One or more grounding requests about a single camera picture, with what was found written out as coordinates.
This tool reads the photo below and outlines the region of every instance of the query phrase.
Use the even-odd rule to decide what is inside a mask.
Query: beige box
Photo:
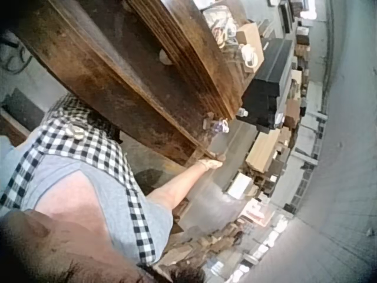
[[[236,39],[239,44],[250,44],[255,48],[258,56],[258,64],[254,68],[249,68],[244,65],[244,70],[247,73],[255,73],[264,61],[263,47],[260,42],[258,26],[256,23],[246,24],[237,30]]]

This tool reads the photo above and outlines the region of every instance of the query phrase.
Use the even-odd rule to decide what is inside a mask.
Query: person
[[[68,94],[17,148],[0,137],[0,269],[18,282],[204,282],[159,260],[172,210],[216,160],[199,160],[144,196],[118,131]]]

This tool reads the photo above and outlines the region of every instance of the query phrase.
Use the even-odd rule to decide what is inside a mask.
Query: dark hair
[[[206,275],[201,268],[176,268],[169,273],[170,281],[150,266],[139,265],[139,267],[151,275],[156,283],[204,283],[206,279]]]

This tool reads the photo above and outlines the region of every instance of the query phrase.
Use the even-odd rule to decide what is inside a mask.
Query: black and white checkered apron
[[[134,227],[140,262],[156,258],[151,233],[141,206],[134,175],[115,141],[116,129],[72,94],[49,111],[37,140],[18,163],[0,198],[0,215],[19,209],[35,169],[46,154],[69,157],[105,171],[124,186]]]

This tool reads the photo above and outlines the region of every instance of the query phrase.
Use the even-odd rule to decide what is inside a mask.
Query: cardboard box
[[[302,74],[302,84],[308,85],[309,84],[309,69],[304,70]]]
[[[295,56],[304,58],[305,61],[310,59],[310,46],[296,44]]]
[[[244,70],[247,73],[255,73],[264,61],[263,47],[260,42],[258,26],[256,23],[246,24],[237,30],[236,39],[239,44],[250,44],[255,48],[258,56],[258,64],[254,68],[249,68],[244,64]]]
[[[284,126],[295,129],[300,120],[301,100],[288,99]]]

